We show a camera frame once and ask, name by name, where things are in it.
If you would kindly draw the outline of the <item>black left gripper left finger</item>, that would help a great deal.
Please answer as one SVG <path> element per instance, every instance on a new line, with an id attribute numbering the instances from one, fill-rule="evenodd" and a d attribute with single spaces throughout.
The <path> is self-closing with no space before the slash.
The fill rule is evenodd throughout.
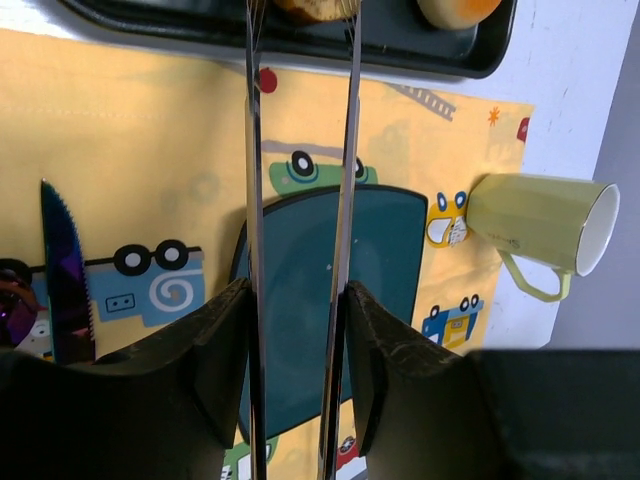
<path id="1" fill-rule="evenodd" d="M 91 365 L 1 353 L 5 479 L 217 479 L 247 361 L 250 284 Z"/>

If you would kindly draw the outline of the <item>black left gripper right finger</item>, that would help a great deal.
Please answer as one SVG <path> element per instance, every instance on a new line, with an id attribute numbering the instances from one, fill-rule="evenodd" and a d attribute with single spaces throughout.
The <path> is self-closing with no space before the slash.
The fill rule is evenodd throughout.
<path id="1" fill-rule="evenodd" d="M 635 350 L 457 355 L 346 290 L 358 450 L 372 479 L 635 479 Z"/>

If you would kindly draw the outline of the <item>silver metal tongs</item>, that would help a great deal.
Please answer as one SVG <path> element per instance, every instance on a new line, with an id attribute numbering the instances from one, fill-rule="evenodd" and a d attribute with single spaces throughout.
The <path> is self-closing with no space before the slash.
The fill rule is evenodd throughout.
<path id="1" fill-rule="evenodd" d="M 343 357 L 345 349 L 346 300 L 349 278 L 352 218 L 355 197 L 355 167 L 360 117 L 360 82 L 362 25 L 361 3 L 342 1 L 345 36 L 351 48 L 351 69 L 346 107 L 342 177 L 339 190 L 337 226 L 332 265 L 329 323 L 326 338 L 325 373 L 317 477 L 334 479 L 337 472 L 340 405 L 342 394 Z M 246 217 L 247 255 L 255 314 L 249 328 L 249 437 L 251 477 L 265 479 L 266 464 L 266 404 L 264 339 L 265 281 L 263 247 L 262 139 L 260 38 L 266 3 L 247 1 L 246 13 Z"/>

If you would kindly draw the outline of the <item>seeded bread slice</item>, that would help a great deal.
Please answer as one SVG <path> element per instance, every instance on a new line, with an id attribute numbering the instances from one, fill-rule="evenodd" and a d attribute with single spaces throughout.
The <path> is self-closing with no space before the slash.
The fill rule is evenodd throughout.
<path id="1" fill-rule="evenodd" d="M 274 5 L 289 18 L 303 24 L 327 23 L 354 17 L 360 0 L 274 0 Z"/>

